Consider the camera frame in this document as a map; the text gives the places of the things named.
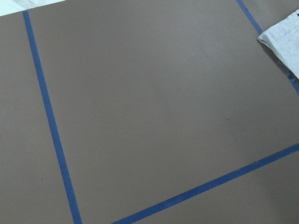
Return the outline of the grey cartoon print t-shirt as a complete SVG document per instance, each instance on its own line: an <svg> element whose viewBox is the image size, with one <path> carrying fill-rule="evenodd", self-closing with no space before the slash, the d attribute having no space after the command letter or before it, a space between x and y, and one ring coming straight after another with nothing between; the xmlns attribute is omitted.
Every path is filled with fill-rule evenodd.
<svg viewBox="0 0 299 224"><path fill-rule="evenodd" d="M296 10L284 20L264 31L260 43L267 46L275 56L299 77L299 11Z"/></svg>

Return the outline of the clear plastic bag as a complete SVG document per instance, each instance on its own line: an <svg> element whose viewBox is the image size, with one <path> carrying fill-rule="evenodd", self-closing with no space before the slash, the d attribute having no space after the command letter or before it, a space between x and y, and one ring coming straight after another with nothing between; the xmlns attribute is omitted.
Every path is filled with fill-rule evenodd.
<svg viewBox="0 0 299 224"><path fill-rule="evenodd" d="M13 2L22 7L40 7L48 4L47 0L13 0Z"/></svg>

